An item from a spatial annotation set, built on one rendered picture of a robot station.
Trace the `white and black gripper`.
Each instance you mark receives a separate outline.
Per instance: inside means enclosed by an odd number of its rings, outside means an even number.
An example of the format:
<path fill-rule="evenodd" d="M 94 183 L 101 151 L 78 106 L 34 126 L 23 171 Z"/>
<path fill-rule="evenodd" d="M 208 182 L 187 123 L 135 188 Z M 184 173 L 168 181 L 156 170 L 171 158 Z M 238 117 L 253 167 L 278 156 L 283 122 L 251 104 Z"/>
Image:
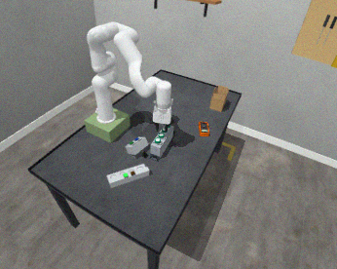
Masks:
<path fill-rule="evenodd" d="M 156 130 L 159 129 L 160 124 L 166 124 L 165 132 L 168 130 L 168 126 L 174 124 L 173 119 L 171 118 L 171 106 L 168 109 L 159 109 L 156 104 L 154 106 L 153 116 L 150 118 L 155 126 Z"/>

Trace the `light grey panel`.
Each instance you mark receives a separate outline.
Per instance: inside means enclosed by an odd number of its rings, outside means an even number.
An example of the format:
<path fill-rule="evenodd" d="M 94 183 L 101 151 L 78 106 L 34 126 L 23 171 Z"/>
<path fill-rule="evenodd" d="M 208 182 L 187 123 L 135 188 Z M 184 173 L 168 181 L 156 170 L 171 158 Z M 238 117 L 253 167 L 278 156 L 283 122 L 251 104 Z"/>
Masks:
<path fill-rule="evenodd" d="M 126 169 L 117 173 L 112 173 L 107 176 L 110 187 L 116 187 L 140 178 L 143 178 L 145 176 L 149 175 L 149 169 L 146 168 L 144 164 Z M 117 177 L 116 177 L 117 176 Z M 114 178 L 113 178 L 114 177 Z"/>

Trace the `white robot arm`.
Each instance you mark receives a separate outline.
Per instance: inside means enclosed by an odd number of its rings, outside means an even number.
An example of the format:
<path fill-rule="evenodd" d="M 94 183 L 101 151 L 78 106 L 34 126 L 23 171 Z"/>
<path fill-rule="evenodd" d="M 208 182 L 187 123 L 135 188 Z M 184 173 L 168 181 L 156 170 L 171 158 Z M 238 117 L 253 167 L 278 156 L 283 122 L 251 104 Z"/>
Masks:
<path fill-rule="evenodd" d="M 153 103 L 159 109 L 168 109 L 173 104 L 171 95 L 171 83 L 157 77 L 149 77 L 143 81 L 140 74 L 140 65 L 143 57 L 136 47 L 139 40 L 137 32 L 117 22 L 108 22 L 92 28 L 87 35 L 90 47 L 92 67 L 95 75 L 92 79 L 96 104 L 97 121 L 109 124 L 115 121 L 113 115 L 112 98 L 108 88 L 118 80 L 118 65 L 115 55 L 106 52 L 102 43 L 114 39 L 114 44 L 129 66 L 131 84 L 142 97 L 149 97 L 156 92 L 156 100 Z"/>

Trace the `small brown cardboard box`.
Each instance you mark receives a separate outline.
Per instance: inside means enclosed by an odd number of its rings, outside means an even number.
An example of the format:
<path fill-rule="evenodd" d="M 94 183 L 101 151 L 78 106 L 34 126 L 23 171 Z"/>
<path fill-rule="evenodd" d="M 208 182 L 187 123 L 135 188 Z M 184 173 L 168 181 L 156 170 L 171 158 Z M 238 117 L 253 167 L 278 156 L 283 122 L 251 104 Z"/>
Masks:
<path fill-rule="evenodd" d="M 217 88 L 217 86 L 216 86 Z M 218 88 L 216 90 L 214 89 L 212 93 L 211 103 L 210 103 L 210 109 L 216 110 L 221 112 L 224 107 L 224 101 L 227 95 L 227 92 L 229 91 L 227 87 L 223 87 L 218 85 Z"/>

